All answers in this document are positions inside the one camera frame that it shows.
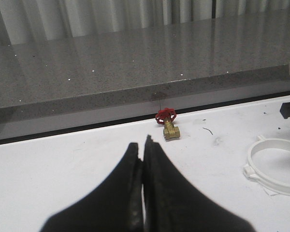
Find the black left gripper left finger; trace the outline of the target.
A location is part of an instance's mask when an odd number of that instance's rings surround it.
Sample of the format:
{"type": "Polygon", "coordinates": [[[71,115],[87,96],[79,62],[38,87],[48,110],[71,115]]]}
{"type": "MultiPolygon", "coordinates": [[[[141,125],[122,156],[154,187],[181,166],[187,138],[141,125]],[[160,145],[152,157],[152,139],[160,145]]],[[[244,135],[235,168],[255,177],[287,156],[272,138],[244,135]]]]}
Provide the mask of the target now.
{"type": "Polygon", "coordinates": [[[50,217],[44,232],[141,232],[142,161],[138,144],[130,143],[124,156],[91,193],[50,217]]]}

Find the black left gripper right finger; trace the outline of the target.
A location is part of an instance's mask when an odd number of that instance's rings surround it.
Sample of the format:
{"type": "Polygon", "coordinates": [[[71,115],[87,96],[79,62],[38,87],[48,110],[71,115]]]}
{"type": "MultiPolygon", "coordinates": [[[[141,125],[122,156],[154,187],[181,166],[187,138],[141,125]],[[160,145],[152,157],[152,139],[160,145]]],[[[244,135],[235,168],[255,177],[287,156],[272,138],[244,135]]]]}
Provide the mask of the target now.
{"type": "Polygon", "coordinates": [[[143,159],[145,228],[149,232],[253,232],[243,218],[196,189],[148,136],[143,159]]]}

